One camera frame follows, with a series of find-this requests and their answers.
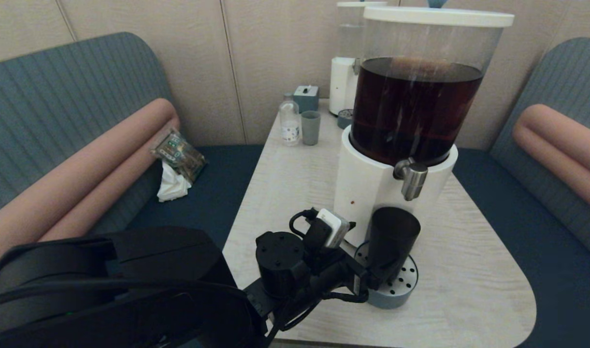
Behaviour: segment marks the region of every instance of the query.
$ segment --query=beige wall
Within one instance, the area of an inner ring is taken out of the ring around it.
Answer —
[[[0,0],[0,60],[131,31],[162,62],[195,145],[261,144],[282,93],[313,84],[328,96],[336,2]],[[488,148],[542,55],[568,38],[590,37],[590,0],[449,0],[446,7],[516,14],[457,141]]]
[[[335,0],[223,0],[248,141],[267,139],[284,92],[329,97]]]
[[[62,0],[79,40],[141,37],[164,66],[194,145],[245,143],[219,0]]]
[[[54,0],[0,0],[0,61],[69,42]]]

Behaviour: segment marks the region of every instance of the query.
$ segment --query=pink bolster cushion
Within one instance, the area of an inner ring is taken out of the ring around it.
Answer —
[[[173,105],[156,99],[51,170],[0,210],[0,256],[85,234],[153,163],[153,137],[178,125]]]
[[[590,129],[546,105],[532,105],[514,125],[514,140],[590,205]]]

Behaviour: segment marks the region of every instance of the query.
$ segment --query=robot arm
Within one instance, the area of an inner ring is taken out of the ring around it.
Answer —
[[[306,234],[293,226],[299,217],[310,223]],[[301,212],[290,226],[293,233],[257,238],[261,277],[245,290],[202,231],[161,227],[14,247],[0,259],[0,348],[164,348],[193,338],[206,348],[267,347],[322,300],[365,302],[368,288],[401,266],[359,264],[339,247],[354,223],[326,209]],[[333,292],[343,286],[352,294]]]

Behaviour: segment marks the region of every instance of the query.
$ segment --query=navy seat cushion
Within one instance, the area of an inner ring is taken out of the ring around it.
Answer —
[[[535,293],[535,328],[520,346],[590,347],[590,252],[486,152],[461,148],[454,174]]]
[[[127,229],[181,226],[205,231],[222,249],[262,152],[262,145],[198,147],[209,164],[178,200],[153,196]],[[161,165],[158,167],[161,176]]]

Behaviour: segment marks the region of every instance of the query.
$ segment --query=perforated drip tray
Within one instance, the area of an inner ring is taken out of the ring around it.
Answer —
[[[363,244],[355,253],[355,260],[363,266],[368,266],[368,244]],[[419,274],[413,258],[405,260],[403,268],[398,272],[396,279],[388,280],[381,284],[378,290],[370,289],[368,303],[372,306],[384,309],[398,308],[409,299],[413,289],[417,285]]]

